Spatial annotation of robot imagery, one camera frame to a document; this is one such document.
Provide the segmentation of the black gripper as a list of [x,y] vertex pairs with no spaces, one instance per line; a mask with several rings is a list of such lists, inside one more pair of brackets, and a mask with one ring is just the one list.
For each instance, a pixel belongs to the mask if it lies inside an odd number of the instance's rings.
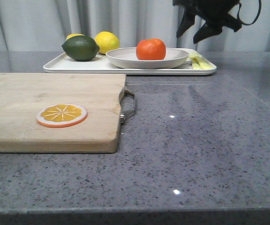
[[221,34],[223,26],[238,31],[241,22],[229,14],[229,11],[238,4],[238,0],[174,0],[174,6],[182,6],[185,9],[177,30],[177,38],[194,25],[196,16],[206,23],[195,33],[194,44]]

